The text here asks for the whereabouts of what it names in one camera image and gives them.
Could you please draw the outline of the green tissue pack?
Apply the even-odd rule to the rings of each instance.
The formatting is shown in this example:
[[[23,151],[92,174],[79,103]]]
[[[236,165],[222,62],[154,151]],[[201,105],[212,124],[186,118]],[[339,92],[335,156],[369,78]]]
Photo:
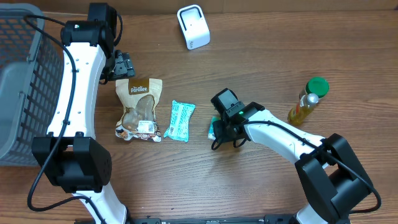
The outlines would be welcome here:
[[[220,120],[220,117],[218,117],[218,116],[213,116],[212,117],[211,123],[210,123],[210,127],[209,127],[209,131],[208,131],[208,139],[209,140],[215,140],[216,139],[213,124],[214,124],[215,121],[219,121],[219,120]]]

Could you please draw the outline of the teal snack wrapper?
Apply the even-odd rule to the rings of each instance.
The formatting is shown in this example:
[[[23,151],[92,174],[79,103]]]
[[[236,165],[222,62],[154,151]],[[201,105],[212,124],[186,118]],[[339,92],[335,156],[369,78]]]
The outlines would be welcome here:
[[[189,140],[189,121],[195,110],[195,105],[172,101],[170,115],[170,125],[164,133],[165,138],[176,141],[188,142]]]

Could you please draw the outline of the brown snack pouch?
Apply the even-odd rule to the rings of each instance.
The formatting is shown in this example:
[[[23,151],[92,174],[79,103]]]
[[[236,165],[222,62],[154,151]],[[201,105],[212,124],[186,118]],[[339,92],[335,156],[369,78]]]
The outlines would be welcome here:
[[[161,142],[155,117],[163,81],[155,78],[116,81],[116,93],[123,105],[123,115],[116,123],[115,135],[125,141],[141,139]]]

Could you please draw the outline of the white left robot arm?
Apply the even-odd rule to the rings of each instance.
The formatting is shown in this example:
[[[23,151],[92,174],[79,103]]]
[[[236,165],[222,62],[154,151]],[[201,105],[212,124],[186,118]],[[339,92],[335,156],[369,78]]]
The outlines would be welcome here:
[[[32,141],[39,175],[81,201],[93,223],[132,222],[111,186],[111,154],[94,129],[99,84],[134,74],[128,55],[114,49],[122,31],[121,16],[105,2],[91,3],[83,21],[63,23],[56,40],[64,54],[57,107],[46,135]]]

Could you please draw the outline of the yellow dish soap bottle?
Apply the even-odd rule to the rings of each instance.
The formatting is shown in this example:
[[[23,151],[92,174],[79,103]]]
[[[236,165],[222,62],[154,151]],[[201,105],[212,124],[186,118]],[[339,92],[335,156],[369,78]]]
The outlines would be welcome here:
[[[304,95],[300,101],[289,111],[287,120],[291,125],[300,126],[305,118],[315,109],[319,97],[310,93]]]

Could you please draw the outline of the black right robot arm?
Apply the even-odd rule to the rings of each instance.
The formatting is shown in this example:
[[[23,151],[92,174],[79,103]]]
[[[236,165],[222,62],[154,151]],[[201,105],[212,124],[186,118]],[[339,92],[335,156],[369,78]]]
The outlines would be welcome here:
[[[239,147],[238,141],[252,141],[296,168],[307,205],[291,217],[267,215],[266,223],[349,223],[355,206],[373,191],[371,179],[343,136],[324,138],[301,131],[258,103],[244,105],[228,88],[211,103],[220,114],[213,123],[213,150],[225,142]]]

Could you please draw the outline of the green lid jar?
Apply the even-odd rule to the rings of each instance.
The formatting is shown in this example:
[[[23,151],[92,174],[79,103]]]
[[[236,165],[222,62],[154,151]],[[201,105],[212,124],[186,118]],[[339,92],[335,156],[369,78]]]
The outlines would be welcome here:
[[[299,94],[299,98],[301,99],[305,95],[314,93],[319,99],[322,99],[328,94],[329,90],[330,86],[326,79],[323,77],[313,77],[304,86],[303,90]]]

